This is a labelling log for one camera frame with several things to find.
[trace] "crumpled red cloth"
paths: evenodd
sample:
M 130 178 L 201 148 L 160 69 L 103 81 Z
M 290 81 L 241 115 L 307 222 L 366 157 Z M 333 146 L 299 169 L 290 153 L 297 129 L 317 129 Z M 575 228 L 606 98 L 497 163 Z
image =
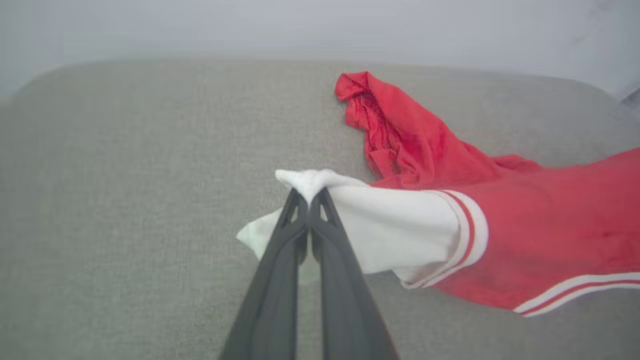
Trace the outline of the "crumpled red cloth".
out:
M 373 186 L 424 190 L 542 168 L 517 155 L 490 158 L 404 91 L 368 72 L 341 75 L 335 93 L 348 102 L 347 124 L 366 132 L 367 162 L 380 179 Z

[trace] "white stripe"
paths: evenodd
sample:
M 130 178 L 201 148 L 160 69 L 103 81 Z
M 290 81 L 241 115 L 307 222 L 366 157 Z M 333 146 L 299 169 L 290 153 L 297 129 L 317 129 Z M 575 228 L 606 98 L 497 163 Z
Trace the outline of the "white stripe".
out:
M 426 288 L 432 286 L 442 279 L 446 278 L 447 276 L 453 274 L 454 272 L 466 266 L 473 265 L 478 260 L 480 260 L 480 258 L 484 254 L 489 237 L 489 227 L 486 222 L 486 217 L 484 216 L 484 213 L 482 212 L 480 206 L 478 206 L 478 204 L 473 199 L 466 196 L 465 194 L 450 190 L 430 190 L 428 192 L 441 196 L 441 198 L 447 201 L 451 209 L 453 209 L 456 216 L 458 217 L 458 220 L 460 221 L 460 240 L 453 256 L 451 256 L 451 258 L 446 262 L 445 265 L 438 268 L 438 270 L 434 271 L 430 276 L 427 276 L 419 281 L 413 282 L 411 284 L 403 283 L 406 288 Z M 460 207 L 458 202 L 456 202 L 455 198 L 458 198 L 458 200 L 460 200 L 467 207 L 467 211 L 471 216 L 473 224 L 469 224 L 467 215 Z M 469 256 L 467 257 L 467 259 L 458 266 L 455 266 L 455 264 L 459 263 L 460 260 L 462 260 L 462 257 L 465 255 L 467 247 L 469 246 L 471 225 L 474 226 L 475 232 L 473 246 L 471 248 L 471 251 L 469 252 Z
M 544 293 L 538 295 L 537 297 L 534 297 L 533 299 L 524 302 L 520 306 L 516 307 L 513 311 L 515 311 L 516 313 L 523 313 L 527 310 L 533 309 L 534 307 L 544 304 L 546 301 L 549 301 L 550 299 L 564 293 L 567 290 L 570 290 L 580 285 L 589 284 L 591 282 L 609 282 L 609 281 L 625 281 L 625 280 L 640 281 L 640 272 L 629 272 L 624 274 L 609 274 L 609 275 L 582 275 L 578 277 L 572 277 L 571 279 L 565 280 L 563 282 L 560 282 L 559 284 L 554 285 L 553 287 L 551 287 Z
M 588 293 L 593 293 L 596 291 L 602 291 L 602 290 L 609 290 L 609 289 L 638 289 L 640 290 L 640 284 L 610 284 L 610 285 L 594 285 L 594 286 L 590 286 L 588 288 L 584 288 L 584 289 L 580 289 L 578 291 L 574 291 L 573 293 L 568 294 L 565 297 L 561 297 L 560 299 L 556 300 L 555 302 L 552 302 L 551 304 L 533 311 L 532 313 L 529 314 L 525 314 L 523 315 L 524 317 L 528 318 L 531 316 L 536 316 L 536 315 L 540 315 L 540 314 L 544 314 L 544 313 L 548 313 L 549 311 L 556 309 L 560 306 L 562 306 L 563 304 L 577 298 L 577 297 L 581 297 L 584 294 L 588 294 Z

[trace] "striped trim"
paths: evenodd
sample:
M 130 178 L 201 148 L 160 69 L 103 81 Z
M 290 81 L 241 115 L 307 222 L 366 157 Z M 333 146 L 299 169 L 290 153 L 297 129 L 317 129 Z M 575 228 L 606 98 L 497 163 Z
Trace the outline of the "striped trim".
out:
M 573 277 L 524 302 L 513 311 L 526 317 L 536 316 L 556 309 L 582 295 L 609 289 L 640 290 L 640 272 Z
M 486 250 L 489 227 L 480 206 L 470 197 L 449 190 L 428 190 L 443 198 L 460 222 L 460 238 L 456 250 L 449 260 L 429 275 L 411 283 L 403 282 L 406 288 L 427 288 L 458 270 L 476 263 Z

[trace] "red stripe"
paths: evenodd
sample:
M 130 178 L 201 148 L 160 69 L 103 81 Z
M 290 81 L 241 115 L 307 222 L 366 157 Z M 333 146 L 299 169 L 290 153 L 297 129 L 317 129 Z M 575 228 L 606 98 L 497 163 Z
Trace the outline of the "red stripe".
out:
M 532 307 L 531 309 L 527 310 L 527 311 L 523 311 L 520 314 L 521 315 L 526 315 L 529 313 L 533 313 L 534 311 L 538 311 L 544 307 L 547 307 L 551 304 L 553 304 L 554 302 L 556 302 L 557 300 L 560 300 L 561 298 L 570 295 L 578 290 L 584 289 L 584 288 L 588 288 L 591 286 L 606 286 L 606 285 L 615 285 L 615 284 L 638 284 L 640 285 L 640 281 L 637 280 L 616 280 L 616 281 L 607 281 L 607 282 L 587 282 L 586 284 L 582 284 L 582 285 L 578 285 L 574 288 L 570 288 L 568 290 L 565 290 L 564 292 L 556 295 L 555 297 L 552 297 L 551 299 L 543 302 L 542 304 L 536 306 L 536 307 Z
M 474 224 L 474 219 L 471 217 L 471 213 L 467 209 L 465 203 L 462 202 L 460 199 L 458 199 L 452 193 L 449 193 L 449 192 L 445 192 L 445 193 L 451 196 L 458 203 L 462 211 L 465 213 L 465 216 L 467 217 L 467 222 L 469 223 L 469 243 L 467 244 L 467 249 L 465 250 L 465 254 L 462 256 L 462 259 L 460 259 L 460 261 L 453 266 L 453 267 L 456 267 L 464 263 L 469 257 L 469 254 L 471 254 L 471 249 L 473 249 L 474 247 L 474 241 L 476 238 L 476 225 Z

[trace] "gray fabric surface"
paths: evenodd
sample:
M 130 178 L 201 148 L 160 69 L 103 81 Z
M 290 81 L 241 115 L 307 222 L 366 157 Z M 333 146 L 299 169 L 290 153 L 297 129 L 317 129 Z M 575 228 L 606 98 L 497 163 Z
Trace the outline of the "gray fabric surface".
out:
M 590 86 L 429 67 L 164 60 L 84 65 L 0 117 L 0 358 L 212 359 L 257 260 L 235 240 L 283 204 L 276 168 L 371 180 L 333 87 L 369 69 L 489 154 L 548 166 L 640 145 Z M 403 359 L 637 359 L 640 292 L 525 319 L 367 280 Z M 319 292 L 300 293 L 299 359 L 320 358 Z

